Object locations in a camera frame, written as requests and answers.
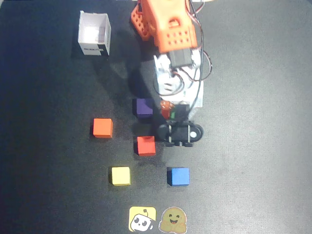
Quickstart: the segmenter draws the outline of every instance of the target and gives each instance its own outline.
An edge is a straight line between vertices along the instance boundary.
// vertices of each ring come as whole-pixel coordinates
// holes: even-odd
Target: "purple cube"
[[[150,118],[153,115],[153,100],[138,98],[136,100],[136,115],[138,118]]]

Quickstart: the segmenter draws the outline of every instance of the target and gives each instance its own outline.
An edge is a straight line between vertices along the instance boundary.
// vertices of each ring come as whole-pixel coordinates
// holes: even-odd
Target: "wire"
[[[201,9],[204,8],[205,0],[201,0],[201,2],[202,2],[202,4],[201,4],[200,7],[196,10],[196,13],[197,13],[197,14],[201,11]]]
[[[207,76],[205,76],[205,78],[202,79],[202,81],[204,81],[205,79],[208,78],[208,76],[211,74],[212,69],[213,69],[213,65],[212,65],[211,60],[210,60],[210,58],[209,58],[209,55],[207,54],[206,51],[204,51],[204,55],[205,55],[205,57],[206,57],[206,59],[207,59],[207,61],[208,61],[208,63],[209,63],[209,73],[208,73]],[[188,78],[189,78],[190,81],[192,81],[192,82],[198,82],[198,81],[199,81],[198,79],[195,79],[196,74],[197,74],[197,71],[198,71],[198,68],[195,70],[194,78],[192,78],[192,77],[190,76],[190,74],[188,74],[183,68],[180,68],[180,70],[181,70],[182,72],[184,72],[184,73],[188,76]]]
[[[199,28],[200,28],[200,35],[201,35],[200,62],[201,62],[201,63],[200,63],[200,68],[199,68],[199,70],[200,70],[200,75],[199,75],[199,80],[198,80],[198,81],[199,81],[198,90],[197,90],[195,99],[194,99],[192,105],[190,106],[189,111],[187,112],[187,115],[185,116],[185,118],[182,119],[183,121],[186,120],[186,119],[188,119],[189,114],[190,114],[191,111],[193,110],[193,108],[194,108],[194,106],[195,106],[195,103],[197,102],[197,99],[198,99],[198,95],[199,95],[200,87],[201,87],[201,82],[202,82],[203,56],[204,56],[204,50],[203,50],[203,47],[204,47],[204,33],[203,33],[202,28],[201,28],[201,24],[200,24],[199,18],[198,18],[198,16],[197,16],[197,12],[196,12],[196,10],[195,10],[194,4],[193,4],[193,0],[189,0],[189,2],[190,2],[190,5],[191,5],[192,10],[193,10],[193,12],[194,12],[194,17],[191,15],[191,13],[188,11],[188,9],[187,9],[187,8],[186,8],[186,9],[187,9],[187,11],[190,13],[191,19],[193,19],[193,21],[196,22],[196,23],[198,24]]]
[[[185,83],[184,83],[184,80],[183,80],[182,76],[181,76],[178,72],[176,72],[176,71],[173,71],[172,73],[175,74],[175,75],[180,79],[180,85],[179,85],[179,87],[178,87],[174,92],[172,92],[172,93],[170,93],[170,94],[161,94],[161,93],[159,93],[159,92],[157,91],[157,89],[156,89],[156,87],[155,87],[155,80],[154,80],[153,86],[154,86],[155,92],[156,92],[158,95],[164,96],[164,97],[165,97],[165,96],[166,96],[166,97],[168,97],[168,96],[173,96],[173,95],[176,95],[176,94],[180,93],[180,92],[184,89]]]
[[[208,76],[209,76],[209,75],[211,74],[211,72],[213,71],[213,64],[211,63],[211,60],[210,60],[210,58],[209,58],[209,55],[207,54],[206,51],[204,51],[204,55],[205,55],[205,57],[206,57],[206,59],[207,59],[207,61],[208,61],[208,63],[209,63],[209,73],[208,73],[208,75],[205,76],[205,78],[203,78],[202,80],[207,79]]]

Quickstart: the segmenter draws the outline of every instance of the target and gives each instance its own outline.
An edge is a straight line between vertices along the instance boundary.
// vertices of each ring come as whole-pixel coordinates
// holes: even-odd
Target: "red cube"
[[[138,136],[137,151],[139,156],[154,156],[156,154],[155,137]]]

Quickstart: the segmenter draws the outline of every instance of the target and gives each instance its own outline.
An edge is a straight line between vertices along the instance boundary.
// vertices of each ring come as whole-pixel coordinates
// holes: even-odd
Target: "cartoon character sticker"
[[[166,209],[162,214],[159,230],[164,233],[186,233],[186,214],[184,211],[178,207],[170,207]]]
[[[129,230],[132,232],[145,232],[153,229],[156,221],[154,207],[133,206],[129,210]]]

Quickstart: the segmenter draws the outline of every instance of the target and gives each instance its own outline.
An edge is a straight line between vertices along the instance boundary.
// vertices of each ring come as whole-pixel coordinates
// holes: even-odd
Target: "blue cube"
[[[169,173],[169,184],[171,186],[187,186],[190,184],[190,169],[172,168]]]
[[[150,118],[153,115],[153,100],[138,98],[136,100],[136,115],[138,118]]]

